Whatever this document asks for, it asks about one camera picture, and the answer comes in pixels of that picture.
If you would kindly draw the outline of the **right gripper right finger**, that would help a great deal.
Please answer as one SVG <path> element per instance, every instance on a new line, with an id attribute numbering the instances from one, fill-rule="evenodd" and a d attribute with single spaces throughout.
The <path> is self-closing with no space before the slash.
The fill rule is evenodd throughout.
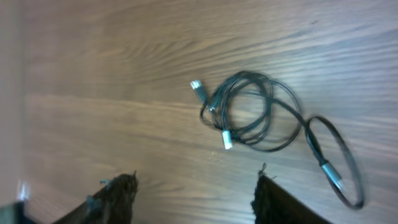
<path id="1" fill-rule="evenodd" d="M 266 173 L 264 163 L 257 173 L 251 208 L 255 224 L 329 224 L 300 200 L 289 194 Z"/>

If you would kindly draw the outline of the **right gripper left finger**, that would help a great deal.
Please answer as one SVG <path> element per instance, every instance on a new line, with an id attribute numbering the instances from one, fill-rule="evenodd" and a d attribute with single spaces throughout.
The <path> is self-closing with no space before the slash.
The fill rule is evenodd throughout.
<path id="1" fill-rule="evenodd" d="M 130 224 L 139 181 L 135 172 L 104 180 L 105 186 L 55 224 Z"/>

